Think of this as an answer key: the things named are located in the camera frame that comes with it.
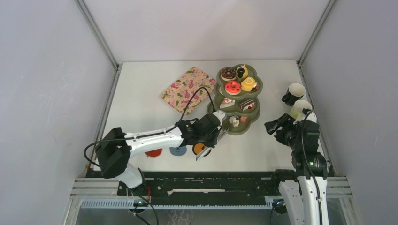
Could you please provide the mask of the red layered cake slice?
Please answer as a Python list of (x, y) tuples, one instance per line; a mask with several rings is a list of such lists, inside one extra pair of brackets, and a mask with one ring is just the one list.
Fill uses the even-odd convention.
[(240, 117), (240, 121), (242, 122), (242, 123), (245, 123), (247, 120), (248, 120), (248, 116), (241, 116)]

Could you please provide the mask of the chocolate donut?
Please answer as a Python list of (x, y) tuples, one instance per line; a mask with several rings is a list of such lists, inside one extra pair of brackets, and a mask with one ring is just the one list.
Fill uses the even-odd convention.
[(237, 77), (237, 72), (233, 67), (224, 67), (220, 72), (221, 79), (224, 81), (235, 80)]

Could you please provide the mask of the black mug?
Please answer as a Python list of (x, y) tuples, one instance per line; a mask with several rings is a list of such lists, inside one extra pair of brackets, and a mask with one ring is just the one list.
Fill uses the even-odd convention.
[(288, 106), (293, 106), (295, 102), (300, 100), (305, 94), (306, 89), (302, 84), (292, 83), (282, 97), (282, 101)]

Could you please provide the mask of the yellow fruit cake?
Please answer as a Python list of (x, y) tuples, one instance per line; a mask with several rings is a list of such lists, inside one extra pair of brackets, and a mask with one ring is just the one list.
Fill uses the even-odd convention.
[(239, 79), (245, 79), (248, 76), (248, 69), (246, 64), (243, 64), (237, 68), (237, 77)]

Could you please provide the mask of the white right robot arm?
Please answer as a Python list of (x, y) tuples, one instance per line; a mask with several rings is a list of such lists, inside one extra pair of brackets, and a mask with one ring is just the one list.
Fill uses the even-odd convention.
[(273, 203), (273, 210), (287, 212), (294, 225), (327, 225), (327, 161), (318, 151), (319, 124), (315, 113), (295, 119), (285, 113), (264, 124), (269, 135), (290, 147), (292, 170), (273, 172), (272, 191), (282, 199)]

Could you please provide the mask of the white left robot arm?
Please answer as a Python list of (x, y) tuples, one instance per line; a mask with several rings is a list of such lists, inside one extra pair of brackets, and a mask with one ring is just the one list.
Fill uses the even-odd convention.
[(144, 133), (125, 133), (113, 128), (98, 141), (95, 153), (103, 178), (116, 178), (135, 195), (142, 195), (147, 188), (141, 171), (129, 163), (137, 154), (167, 147), (178, 148), (203, 143), (215, 147), (226, 113), (218, 110), (193, 122), (181, 120), (164, 129)]

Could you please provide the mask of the yellow pudding cake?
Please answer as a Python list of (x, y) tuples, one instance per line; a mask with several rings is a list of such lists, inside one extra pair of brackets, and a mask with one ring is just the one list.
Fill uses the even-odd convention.
[(245, 92), (257, 90), (257, 82), (253, 77), (247, 77), (241, 82), (241, 89)]

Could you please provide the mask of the red donut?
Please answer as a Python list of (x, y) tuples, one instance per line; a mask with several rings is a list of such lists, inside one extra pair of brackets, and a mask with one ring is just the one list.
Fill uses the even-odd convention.
[(241, 84), (235, 80), (228, 81), (224, 86), (225, 91), (229, 95), (238, 95), (241, 92)]

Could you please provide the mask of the chocolate striped cake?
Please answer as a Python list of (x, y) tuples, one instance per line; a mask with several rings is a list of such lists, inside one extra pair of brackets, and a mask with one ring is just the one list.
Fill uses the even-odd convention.
[(242, 111), (251, 110), (255, 106), (255, 101), (253, 99), (244, 99), (239, 103), (239, 108)]

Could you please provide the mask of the silver serving tongs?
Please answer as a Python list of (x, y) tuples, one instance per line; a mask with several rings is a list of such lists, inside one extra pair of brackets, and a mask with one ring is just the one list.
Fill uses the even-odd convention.
[[(210, 141), (205, 141), (205, 142), (201, 142), (201, 143), (205, 144), (205, 145), (206, 145), (207, 147), (209, 147), (209, 148), (214, 149), (215, 146), (218, 144), (219, 140), (220, 140), (221, 138), (223, 138), (223, 137), (227, 134), (227, 132), (228, 132), (228, 130), (229, 130), (230, 128), (232, 128), (232, 126), (231, 126), (230, 124), (229, 124), (226, 128), (221, 128), (221, 129), (216, 133), (216, 136), (212, 137), (212, 138), (210, 139)], [(199, 157), (199, 158), (196, 158), (196, 157), (195, 157), (195, 160), (196, 160), (196, 161), (200, 161), (201, 158), (203, 158), (203, 157)]]

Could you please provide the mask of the light green mug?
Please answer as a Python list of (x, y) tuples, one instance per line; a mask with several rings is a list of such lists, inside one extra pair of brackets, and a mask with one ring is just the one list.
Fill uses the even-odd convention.
[(297, 100), (292, 106), (289, 115), (295, 120), (304, 119), (313, 109), (312, 105), (306, 100)]

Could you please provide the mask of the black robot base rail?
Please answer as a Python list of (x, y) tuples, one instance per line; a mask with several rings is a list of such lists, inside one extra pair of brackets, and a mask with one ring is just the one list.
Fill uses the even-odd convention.
[(297, 181), (293, 170), (274, 172), (144, 172), (134, 192), (158, 206), (268, 206), (280, 198), (281, 181)]

